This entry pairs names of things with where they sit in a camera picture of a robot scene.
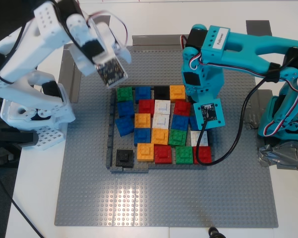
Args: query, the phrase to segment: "screw hole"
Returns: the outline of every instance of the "screw hole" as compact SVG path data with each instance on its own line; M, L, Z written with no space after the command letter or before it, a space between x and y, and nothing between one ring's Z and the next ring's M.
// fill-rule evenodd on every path
M26 112L26 110L23 109L23 108L20 108L20 109L18 110L18 113L21 114L21 115L22 115L23 113L25 113L25 112Z

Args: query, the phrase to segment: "black lego brick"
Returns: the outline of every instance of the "black lego brick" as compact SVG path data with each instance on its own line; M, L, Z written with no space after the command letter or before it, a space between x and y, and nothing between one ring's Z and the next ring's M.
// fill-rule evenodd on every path
M153 87L155 100L170 100L169 86L155 86Z
M132 168L134 166L134 151L117 150L116 166L121 166L123 168Z

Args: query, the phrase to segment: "green lego brick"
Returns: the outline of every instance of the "green lego brick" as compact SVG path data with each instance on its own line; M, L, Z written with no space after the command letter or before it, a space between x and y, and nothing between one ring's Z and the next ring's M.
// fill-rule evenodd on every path
M193 164L193 152L191 146L175 147L175 163L176 164Z
M117 88L117 100L118 102L132 101L133 89L131 87Z
M185 146L186 138L187 138L186 131L171 129L170 136L169 136L169 145Z

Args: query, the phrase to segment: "red lego brick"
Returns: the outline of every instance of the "red lego brick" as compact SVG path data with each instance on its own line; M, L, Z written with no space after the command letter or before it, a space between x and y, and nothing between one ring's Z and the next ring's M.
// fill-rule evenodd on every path
M154 162L156 164L172 164L171 146L154 146Z
M150 113L150 116L153 117L154 99L140 99L139 100L139 113Z
M199 162L197 161L196 150L197 150L197 147L194 146L193 147L193 163L195 165L199 165ZM203 162L203 163L212 162L210 146L200 146L199 147L199 158L200 158L201 162Z
M173 114L189 117L190 110L191 110L191 103L183 102L183 101L176 101Z

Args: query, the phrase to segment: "blue lego brick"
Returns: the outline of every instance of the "blue lego brick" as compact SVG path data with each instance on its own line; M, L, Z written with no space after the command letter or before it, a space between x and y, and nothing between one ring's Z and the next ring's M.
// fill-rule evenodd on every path
M150 128L135 128L134 144L150 143Z
M139 99L151 99L150 87L136 87L136 104L138 104Z
M189 117L173 115L171 129L175 130L188 130Z
M199 130L197 119L195 116L190 116L189 124L190 124L191 130Z
M130 116L133 118L135 116L133 101L125 101L122 103L117 103L117 108L118 108L118 114L120 118L124 116Z
M133 120L130 117L118 118L115 120L120 136L134 132Z

